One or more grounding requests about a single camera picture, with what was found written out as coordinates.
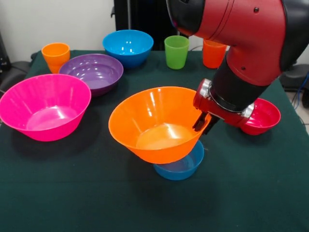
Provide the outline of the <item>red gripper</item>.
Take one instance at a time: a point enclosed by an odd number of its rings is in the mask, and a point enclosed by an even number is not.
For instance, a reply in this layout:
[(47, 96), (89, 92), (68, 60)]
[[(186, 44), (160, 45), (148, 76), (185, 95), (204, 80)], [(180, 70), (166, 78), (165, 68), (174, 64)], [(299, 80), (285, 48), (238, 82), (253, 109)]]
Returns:
[(193, 125), (195, 132), (201, 131), (205, 124), (206, 114), (213, 115), (207, 127), (204, 129), (204, 134), (207, 135), (213, 126), (222, 119), (225, 123), (232, 126), (241, 127), (245, 124), (252, 115), (252, 106), (249, 105), (243, 112), (235, 113), (230, 112), (220, 107), (210, 96), (204, 98), (199, 93), (196, 93), (193, 100), (193, 106), (202, 111), (198, 119)]

